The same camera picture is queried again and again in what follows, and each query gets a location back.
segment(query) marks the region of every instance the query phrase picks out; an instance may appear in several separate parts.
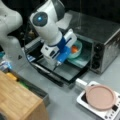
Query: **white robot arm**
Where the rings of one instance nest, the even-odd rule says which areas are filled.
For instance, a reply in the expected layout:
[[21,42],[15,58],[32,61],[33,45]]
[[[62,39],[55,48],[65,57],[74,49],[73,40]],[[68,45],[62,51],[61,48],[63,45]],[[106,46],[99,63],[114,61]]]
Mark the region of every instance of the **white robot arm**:
[[8,8],[0,0],[0,45],[5,52],[4,61],[10,63],[10,69],[18,72],[27,63],[19,41],[9,33],[18,29],[23,23],[21,15]]
[[52,65],[60,65],[67,59],[77,39],[71,29],[63,36],[57,27],[56,22],[64,13],[60,0],[48,0],[30,16],[33,27],[45,41],[41,52]]

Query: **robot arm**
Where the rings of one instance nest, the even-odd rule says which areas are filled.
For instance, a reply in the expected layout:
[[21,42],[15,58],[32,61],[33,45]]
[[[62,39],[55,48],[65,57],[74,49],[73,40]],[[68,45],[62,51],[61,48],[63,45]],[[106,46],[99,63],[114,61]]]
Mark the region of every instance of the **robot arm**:
[[0,0],[0,28],[2,28],[2,34],[8,35],[18,29],[22,25],[22,22],[21,15],[18,12],[9,9],[4,5],[2,0]]
[[64,6],[59,0],[48,0],[30,16],[33,27],[45,41],[41,52],[52,65],[62,64],[76,41],[76,35],[71,29],[63,36],[56,25],[64,13]]

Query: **gray countertop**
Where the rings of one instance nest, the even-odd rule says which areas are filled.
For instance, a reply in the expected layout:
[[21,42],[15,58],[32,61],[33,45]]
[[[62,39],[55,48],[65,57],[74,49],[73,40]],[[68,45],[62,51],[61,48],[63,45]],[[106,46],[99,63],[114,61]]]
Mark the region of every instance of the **gray countertop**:
[[[120,93],[120,55],[102,75],[89,71],[82,79],[88,83],[97,81]],[[76,98],[81,90],[76,87],[63,89],[52,83],[45,87],[49,88],[47,92],[51,100],[47,108],[50,120],[99,120],[96,115],[77,104]]]

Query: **wooden block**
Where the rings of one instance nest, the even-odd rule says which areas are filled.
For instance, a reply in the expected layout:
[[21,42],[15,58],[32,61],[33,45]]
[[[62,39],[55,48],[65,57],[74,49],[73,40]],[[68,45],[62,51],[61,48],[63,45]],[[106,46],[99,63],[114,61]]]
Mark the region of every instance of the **wooden block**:
[[43,100],[1,71],[0,113],[7,120],[48,120]]
[[17,81],[17,77],[15,77],[12,73],[8,72],[8,73],[6,73],[6,75],[8,75],[10,78],[12,78],[12,80]]

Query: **table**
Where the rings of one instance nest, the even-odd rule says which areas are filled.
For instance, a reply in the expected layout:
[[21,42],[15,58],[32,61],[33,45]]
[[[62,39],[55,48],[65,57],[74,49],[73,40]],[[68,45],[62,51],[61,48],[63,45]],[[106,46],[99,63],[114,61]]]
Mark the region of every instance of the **table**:
[[[33,72],[33,68],[28,66],[19,74],[49,94],[51,103],[47,110],[50,120],[99,120],[96,115],[76,102],[81,90],[76,87],[73,89],[58,87],[42,75],[37,75],[38,73],[34,72],[30,76]],[[120,55],[102,75],[89,71],[82,79],[86,82],[97,81],[120,93]]]

